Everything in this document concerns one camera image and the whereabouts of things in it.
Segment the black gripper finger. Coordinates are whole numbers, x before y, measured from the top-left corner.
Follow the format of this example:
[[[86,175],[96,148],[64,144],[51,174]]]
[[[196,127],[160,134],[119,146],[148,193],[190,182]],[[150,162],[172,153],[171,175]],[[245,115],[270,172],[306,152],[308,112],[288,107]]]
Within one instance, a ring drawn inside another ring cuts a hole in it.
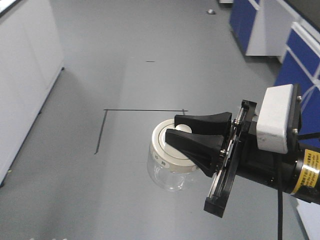
[[[231,127],[231,112],[213,115],[175,115],[174,126],[187,125],[193,134],[226,136]]]
[[[222,164],[222,135],[202,135],[176,129],[165,132],[165,142],[196,164],[207,177],[212,177]]]

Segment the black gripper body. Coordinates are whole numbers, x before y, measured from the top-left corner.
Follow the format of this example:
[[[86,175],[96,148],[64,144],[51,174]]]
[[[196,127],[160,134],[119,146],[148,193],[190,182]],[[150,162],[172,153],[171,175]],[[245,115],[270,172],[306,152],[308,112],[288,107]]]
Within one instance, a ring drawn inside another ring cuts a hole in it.
[[[223,165],[214,175],[204,203],[204,210],[223,217],[237,175],[277,190],[278,213],[283,213],[283,193],[290,193],[298,180],[298,142],[294,151],[281,154],[258,149],[256,136],[256,103],[243,100],[240,112],[231,123]]]

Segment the black robot arm with label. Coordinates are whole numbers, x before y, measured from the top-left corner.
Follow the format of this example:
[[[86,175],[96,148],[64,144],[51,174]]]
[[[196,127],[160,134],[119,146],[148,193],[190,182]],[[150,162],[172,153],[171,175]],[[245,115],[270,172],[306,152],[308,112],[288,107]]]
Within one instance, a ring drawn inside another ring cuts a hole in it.
[[[236,176],[281,190],[308,203],[320,202],[320,150],[296,142],[285,154],[260,150],[254,121],[256,103],[243,100],[235,119],[230,112],[176,115],[165,142],[213,178],[204,210],[222,217]]]

